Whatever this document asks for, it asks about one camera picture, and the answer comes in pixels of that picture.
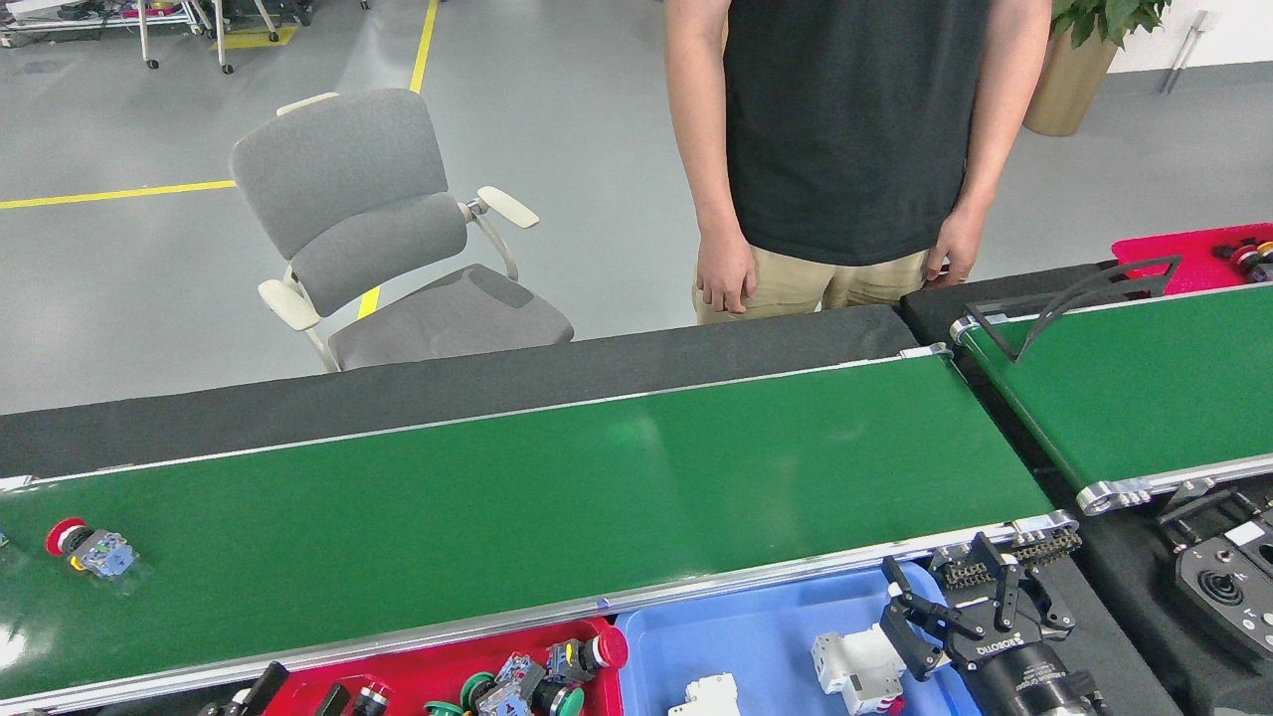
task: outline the pink tray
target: pink tray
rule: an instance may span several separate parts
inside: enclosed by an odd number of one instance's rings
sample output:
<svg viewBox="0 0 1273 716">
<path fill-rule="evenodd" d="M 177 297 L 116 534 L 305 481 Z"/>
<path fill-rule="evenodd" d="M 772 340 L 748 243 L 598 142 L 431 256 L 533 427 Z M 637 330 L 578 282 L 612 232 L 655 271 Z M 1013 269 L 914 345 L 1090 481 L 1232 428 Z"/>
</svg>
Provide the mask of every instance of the pink tray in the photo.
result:
<svg viewBox="0 0 1273 716">
<path fill-rule="evenodd" d="M 384 716 L 420 716 L 428 701 L 460 703 L 460 689 L 477 671 L 499 671 L 508 656 L 518 651 L 540 664 L 554 643 L 577 638 L 589 640 L 601 629 L 612 628 L 601 618 L 552 624 L 524 632 L 513 632 L 460 643 L 448 643 L 372 656 L 331 666 L 297 670 L 288 677 L 264 716 L 313 716 L 327 691 L 335 683 L 348 688 L 356 698 L 369 683 L 382 684 L 390 706 Z M 619 696 L 619 671 L 602 669 L 583 685 L 584 702 L 580 716 L 622 716 Z"/>
<path fill-rule="evenodd" d="M 1256 238 L 1260 242 L 1273 241 L 1273 224 L 1245 224 L 1217 229 L 1147 236 L 1114 242 L 1110 251 L 1119 264 L 1132 264 L 1143 259 L 1161 259 L 1181 255 L 1184 260 L 1167 284 L 1166 293 L 1190 293 L 1211 288 L 1225 288 L 1245 283 L 1241 274 L 1225 260 L 1211 255 L 1211 248 L 1220 243 L 1236 245 L 1244 238 Z M 1132 271 L 1134 278 L 1156 275 L 1161 271 Z"/>
</svg>

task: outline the khaki pants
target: khaki pants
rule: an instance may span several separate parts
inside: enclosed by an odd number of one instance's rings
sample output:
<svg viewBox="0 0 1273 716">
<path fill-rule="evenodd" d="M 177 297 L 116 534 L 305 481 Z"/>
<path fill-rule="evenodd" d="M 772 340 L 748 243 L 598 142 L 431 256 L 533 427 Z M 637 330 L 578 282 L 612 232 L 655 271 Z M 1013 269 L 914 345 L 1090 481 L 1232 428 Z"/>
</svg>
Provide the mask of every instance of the khaki pants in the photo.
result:
<svg viewBox="0 0 1273 716">
<path fill-rule="evenodd" d="M 824 310 L 867 303 L 896 306 L 903 296 L 924 285 L 928 251 L 871 266 L 819 264 L 755 246 L 751 256 L 756 260 L 756 294 L 743 297 L 747 312 L 713 311 L 703 304 L 703 292 L 695 288 L 691 293 L 699 325 L 812 313 L 819 303 Z"/>
</svg>

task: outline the blue tray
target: blue tray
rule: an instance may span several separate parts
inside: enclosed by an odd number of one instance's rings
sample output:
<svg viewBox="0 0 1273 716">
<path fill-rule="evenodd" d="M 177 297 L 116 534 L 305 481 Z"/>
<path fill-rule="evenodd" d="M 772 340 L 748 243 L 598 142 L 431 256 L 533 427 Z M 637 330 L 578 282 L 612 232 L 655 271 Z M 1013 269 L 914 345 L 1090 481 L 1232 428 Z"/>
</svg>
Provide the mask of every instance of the blue tray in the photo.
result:
<svg viewBox="0 0 1273 716">
<path fill-rule="evenodd" d="M 917 594 L 942 598 L 937 584 L 904 562 Z M 825 694 L 810 650 L 826 632 L 861 632 L 880 620 L 889 584 L 877 568 L 621 614 L 631 657 L 619 670 L 626 716 L 667 716 L 690 682 L 728 671 L 742 716 L 845 716 L 844 697 Z M 906 716 L 979 715 L 950 666 L 919 683 L 903 677 Z"/>
</svg>

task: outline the plant pot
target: plant pot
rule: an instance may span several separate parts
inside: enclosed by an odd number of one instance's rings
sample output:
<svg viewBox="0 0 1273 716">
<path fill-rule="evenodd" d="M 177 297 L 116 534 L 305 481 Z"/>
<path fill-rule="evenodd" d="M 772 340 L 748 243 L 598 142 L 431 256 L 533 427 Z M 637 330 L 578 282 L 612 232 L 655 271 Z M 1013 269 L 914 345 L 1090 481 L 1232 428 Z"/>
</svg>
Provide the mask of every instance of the plant pot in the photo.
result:
<svg viewBox="0 0 1273 716">
<path fill-rule="evenodd" d="M 1102 42 L 1095 32 L 1077 50 L 1069 42 L 1066 31 L 1048 43 L 1043 74 L 1026 110 L 1026 127 L 1048 136 L 1078 131 L 1118 52 L 1116 45 Z"/>
</svg>

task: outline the chair seat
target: chair seat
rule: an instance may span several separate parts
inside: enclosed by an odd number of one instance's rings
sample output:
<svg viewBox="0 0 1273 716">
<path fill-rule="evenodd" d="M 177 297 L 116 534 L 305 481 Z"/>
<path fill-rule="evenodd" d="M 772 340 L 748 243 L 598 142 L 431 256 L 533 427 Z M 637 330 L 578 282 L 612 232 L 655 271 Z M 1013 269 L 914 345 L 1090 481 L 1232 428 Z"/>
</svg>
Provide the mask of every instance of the chair seat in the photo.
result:
<svg viewBox="0 0 1273 716">
<path fill-rule="evenodd" d="M 474 264 L 332 334 L 342 371 L 565 343 L 574 327 L 521 284 Z"/>
</svg>

